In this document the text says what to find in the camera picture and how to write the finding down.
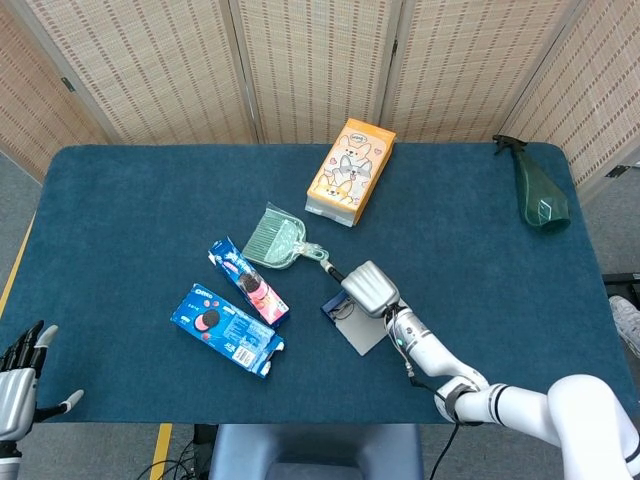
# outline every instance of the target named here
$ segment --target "green dustpan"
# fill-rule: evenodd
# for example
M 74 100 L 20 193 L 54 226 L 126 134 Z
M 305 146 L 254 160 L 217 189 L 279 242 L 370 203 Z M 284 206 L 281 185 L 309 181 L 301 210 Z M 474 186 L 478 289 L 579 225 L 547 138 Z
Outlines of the green dustpan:
M 242 254 L 269 268 L 287 268 L 300 255 L 327 260 L 329 253 L 320 245 L 307 243 L 306 235 L 302 220 L 268 203 Z

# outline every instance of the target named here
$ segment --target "blue oreo box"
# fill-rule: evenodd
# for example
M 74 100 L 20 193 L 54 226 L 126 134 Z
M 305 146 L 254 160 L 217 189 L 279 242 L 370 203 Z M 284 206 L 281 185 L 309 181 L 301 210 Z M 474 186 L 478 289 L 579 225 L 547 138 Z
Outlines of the blue oreo box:
M 265 378 L 284 340 L 212 291 L 195 283 L 171 321 L 245 370 Z

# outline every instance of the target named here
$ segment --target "tissue box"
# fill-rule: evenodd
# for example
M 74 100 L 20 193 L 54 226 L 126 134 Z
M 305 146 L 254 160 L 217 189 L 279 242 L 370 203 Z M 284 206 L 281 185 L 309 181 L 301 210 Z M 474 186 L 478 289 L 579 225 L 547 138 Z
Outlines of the tissue box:
M 171 321 L 240 365 L 265 378 L 284 340 L 271 328 L 195 283 Z
M 289 307 L 244 258 L 229 237 L 218 240 L 209 250 L 209 260 L 220 268 L 244 298 L 270 326 L 276 327 L 289 316 Z
M 305 210 L 348 227 L 358 223 L 395 137 L 350 118 L 307 190 Z

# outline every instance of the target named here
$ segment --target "orange tissue box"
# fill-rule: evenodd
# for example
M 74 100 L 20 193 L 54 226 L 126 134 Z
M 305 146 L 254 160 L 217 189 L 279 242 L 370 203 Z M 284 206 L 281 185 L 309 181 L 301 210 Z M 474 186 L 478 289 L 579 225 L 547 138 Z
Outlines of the orange tissue box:
M 396 134 L 350 118 L 307 190 L 305 210 L 351 227 L 391 155 Z

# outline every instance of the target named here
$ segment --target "yellow floor line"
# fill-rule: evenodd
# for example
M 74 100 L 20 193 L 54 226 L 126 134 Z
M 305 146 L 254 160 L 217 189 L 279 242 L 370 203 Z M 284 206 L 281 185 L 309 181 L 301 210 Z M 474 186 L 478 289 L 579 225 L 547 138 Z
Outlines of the yellow floor line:
M 7 284 L 4 286 L 4 290 L 2 291 L 2 296 L 0 297 L 0 317 L 2 316 L 2 312 L 4 312 L 4 307 L 7 304 L 7 298 L 9 298 L 9 292 L 11 291 L 11 287 L 13 286 L 13 281 L 16 278 L 16 273 L 18 273 L 18 267 L 20 266 L 20 262 L 22 261 L 22 254 L 24 253 L 24 247 L 26 247 L 27 240 L 29 239 L 29 234 L 31 233 L 31 226 L 33 225 L 34 217 L 31 217 L 31 223 L 29 224 L 27 233 L 24 234 L 22 245 L 20 246 L 20 250 L 18 250 L 18 256 L 16 257 L 16 261 L 13 262 L 13 267 L 11 268 L 11 272 L 9 273 Z
M 173 425 L 171 423 L 161 423 L 160 428 L 158 429 L 158 440 L 156 440 L 156 451 L 153 454 L 153 463 L 156 464 L 158 462 L 163 462 L 167 459 L 167 454 L 169 453 L 169 441 L 171 440 L 171 430 L 173 429 Z M 157 480 L 158 478 L 162 478 L 162 474 L 164 473 L 164 469 L 167 465 L 165 463 L 161 463 L 160 465 L 155 465 L 151 469 L 151 473 L 149 474 L 149 480 Z

